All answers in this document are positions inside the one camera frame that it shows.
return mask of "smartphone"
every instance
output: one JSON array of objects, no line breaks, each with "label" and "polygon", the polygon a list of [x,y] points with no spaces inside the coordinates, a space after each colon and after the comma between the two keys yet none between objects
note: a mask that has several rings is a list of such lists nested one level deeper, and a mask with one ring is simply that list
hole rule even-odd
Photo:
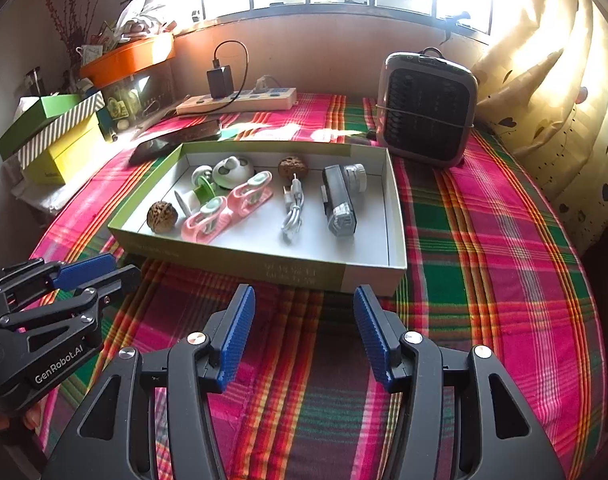
[{"label": "smartphone", "polygon": [[169,155],[183,142],[196,142],[197,140],[219,140],[222,124],[219,119],[204,121],[176,132],[171,132],[157,139],[141,142],[130,155],[129,166],[139,166],[149,160]]}]

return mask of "cardboard box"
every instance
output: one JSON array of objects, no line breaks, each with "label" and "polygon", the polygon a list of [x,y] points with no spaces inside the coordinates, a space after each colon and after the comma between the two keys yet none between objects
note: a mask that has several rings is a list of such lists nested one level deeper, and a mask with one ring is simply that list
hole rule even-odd
[{"label": "cardboard box", "polygon": [[[243,155],[257,171],[271,170],[274,196],[249,217],[210,244],[181,239],[185,217],[175,190],[191,189],[191,174],[202,164],[214,166],[230,155]],[[289,155],[309,167],[303,180],[303,225],[292,244],[281,236],[285,216],[283,186],[277,164]],[[368,188],[354,201],[354,237],[336,238],[327,227],[321,195],[321,171],[332,164],[361,163]],[[159,200],[173,203],[180,217],[175,229],[156,235],[146,225],[150,206]],[[403,278],[407,262],[397,185],[388,151],[357,144],[321,142],[193,142],[169,155],[116,211],[109,229],[125,250],[199,269],[312,289],[353,293],[363,283],[375,293],[391,296]]]},{"label": "cardboard box", "polygon": [[19,157],[22,169],[24,170],[53,142],[102,108],[104,108],[104,96],[101,92],[97,92],[91,95],[91,97],[84,99],[79,105],[74,106],[68,112],[60,115],[21,147],[17,156]]},{"label": "cardboard box", "polygon": [[106,147],[93,114],[41,152],[23,171],[36,184],[66,184]]},{"label": "cardboard box", "polygon": [[68,112],[80,101],[81,97],[76,94],[41,97],[0,137],[2,160],[7,160],[37,132],[44,129],[60,115]]}]

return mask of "window sill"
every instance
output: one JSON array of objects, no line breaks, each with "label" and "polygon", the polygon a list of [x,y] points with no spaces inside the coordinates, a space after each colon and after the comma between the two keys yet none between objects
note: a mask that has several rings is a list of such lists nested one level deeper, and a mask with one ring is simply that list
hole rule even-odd
[{"label": "window sill", "polygon": [[[403,22],[418,23],[428,27],[441,28],[446,30],[447,22],[439,18],[433,18],[426,14],[412,12],[410,10],[388,9],[386,7],[366,6],[359,4],[288,4],[263,9],[244,10],[234,14],[226,14],[213,20],[203,20],[190,27],[183,28],[176,32],[176,36],[182,36],[203,28],[223,25],[224,23],[235,23],[242,20],[252,20],[255,18],[269,18],[273,16],[292,16],[295,14],[356,14],[360,16],[377,16],[379,18],[390,18]],[[490,36],[474,30],[473,28],[457,25],[454,34],[464,36],[479,43],[489,44]]]}]

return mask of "power strip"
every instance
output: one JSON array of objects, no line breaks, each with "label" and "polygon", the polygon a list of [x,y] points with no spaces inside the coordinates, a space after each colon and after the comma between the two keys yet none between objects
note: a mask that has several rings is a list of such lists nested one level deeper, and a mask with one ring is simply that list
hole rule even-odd
[{"label": "power strip", "polygon": [[177,107],[177,115],[290,110],[297,101],[297,89],[268,88],[261,92],[244,90],[232,104],[221,112],[212,112],[215,108],[231,102],[234,96],[235,94],[220,99],[213,99],[210,94],[190,97]]}]

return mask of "walnut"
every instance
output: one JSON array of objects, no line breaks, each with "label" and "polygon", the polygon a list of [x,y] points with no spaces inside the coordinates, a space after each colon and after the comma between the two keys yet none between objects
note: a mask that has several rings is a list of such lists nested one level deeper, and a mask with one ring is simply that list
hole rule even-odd
[{"label": "walnut", "polygon": [[298,156],[287,156],[277,166],[279,176],[292,181],[296,175],[299,180],[306,178],[308,174],[308,166]]},{"label": "walnut", "polygon": [[146,215],[146,225],[155,234],[161,235],[173,230],[178,214],[173,204],[168,202],[155,202]]}]

